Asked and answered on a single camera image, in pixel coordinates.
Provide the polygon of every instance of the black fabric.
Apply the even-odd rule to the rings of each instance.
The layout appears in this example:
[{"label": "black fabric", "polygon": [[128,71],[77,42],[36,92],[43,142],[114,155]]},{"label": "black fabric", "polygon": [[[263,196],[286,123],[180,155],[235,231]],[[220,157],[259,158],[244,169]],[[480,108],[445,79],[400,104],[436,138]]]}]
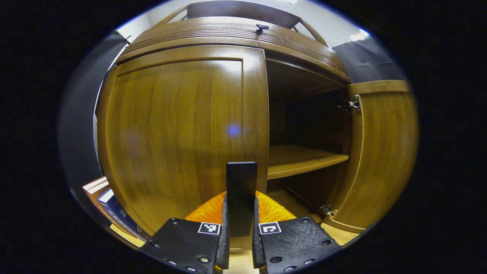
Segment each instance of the black fabric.
[{"label": "black fabric", "polygon": [[332,49],[343,62],[352,84],[379,80],[406,80],[401,69],[377,40],[370,36]]},{"label": "black fabric", "polygon": [[93,206],[81,186],[100,178],[93,142],[93,112],[100,85],[124,37],[112,31],[83,59],[66,85],[57,121],[57,144],[61,165],[73,196],[101,224],[108,221]]}]

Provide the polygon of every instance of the wooden cabinet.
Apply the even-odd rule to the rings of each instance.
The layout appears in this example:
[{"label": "wooden cabinet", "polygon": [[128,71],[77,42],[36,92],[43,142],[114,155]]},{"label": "wooden cabinet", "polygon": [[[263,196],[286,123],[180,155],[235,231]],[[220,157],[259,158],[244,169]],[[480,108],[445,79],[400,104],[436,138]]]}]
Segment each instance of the wooden cabinet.
[{"label": "wooden cabinet", "polygon": [[[300,204],[296,215],[308,208],[323,217],[318,208],[331,204],[328,225],[359,233],[377,222],[414,162],[406,83],[350,85],[318,34],[292,30],[294,16],[191,9],[187,20],[168,23],[172,14],[142,33],[103,86],[100,163],[130,216],[153,234],[225,191],[227,162],[255,161],[257,190],[280,202],[286,189]],[[361,113],[337,109],[355,95]]]}]

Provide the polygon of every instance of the cabinet door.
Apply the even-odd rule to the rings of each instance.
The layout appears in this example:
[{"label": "cabinet door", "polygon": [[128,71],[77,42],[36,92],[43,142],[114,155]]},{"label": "cabinet door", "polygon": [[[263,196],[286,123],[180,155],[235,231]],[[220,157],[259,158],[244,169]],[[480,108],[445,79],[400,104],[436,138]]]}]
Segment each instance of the cabinet door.
[{"label": "cabinet door", "polygon": [[115,67],[100,100],[102,169],[149,234],[226,190],[226,163],[267,176],[269,115],[262,49],[208,45],[148,54]]},{"label": "cabinet door", "polygon": [[324,222],[360,233],[393,206],[412,171],[418,143],[415,103],[404,81],[384,80],[348,86],[360,98],[352,115],[352,146],[338,210]]}]

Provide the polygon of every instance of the open cabinet door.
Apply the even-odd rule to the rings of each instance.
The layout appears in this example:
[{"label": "open cabinet door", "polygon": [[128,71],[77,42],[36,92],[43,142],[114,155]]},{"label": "open cabinet door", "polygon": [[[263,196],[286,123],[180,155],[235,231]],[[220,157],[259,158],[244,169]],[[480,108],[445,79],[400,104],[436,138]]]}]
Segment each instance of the open cabinet door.
[{"label": "open cabinet door", "polygon": [[269,114],[262,49],[169,49],[115,67],[98,119],[102,169],[133,220],[153,235],[226,190],[226,163],[267,176]]},{"label": "open cabinet door", "polygon": [[417,112],[406,82],[383,80],[348,86],[358,95],[351,110],[352,146],[342,191],[331,197],[334,216],[324,222],[360,233],[378,222],[406,186],[418,144]]}]

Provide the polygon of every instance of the screw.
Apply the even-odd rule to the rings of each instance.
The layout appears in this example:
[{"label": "screw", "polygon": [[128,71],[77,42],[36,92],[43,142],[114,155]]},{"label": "screw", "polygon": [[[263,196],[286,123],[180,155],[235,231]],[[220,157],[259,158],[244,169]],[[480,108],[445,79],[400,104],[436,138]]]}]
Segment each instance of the screw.
[{"label": "screw", "polygon": [[282,261],[282,257],[273,257],[271,258],[271,263],[278,263]]},{"label": "screw", "polygon": [[149,241],[149,244],[152,245],[153,247],[160,247],[160,245],[154,241]]},{"label": "screw", "polygon": [[207,257],[201,257],[201,258],[199,258],[198,260],[199,260],[200,262],[202,262],[202,263],[205,263],[205,264],[206,264],[206,263],[208,263],[208,262],[210,261],[210,259],[208,259]]}]

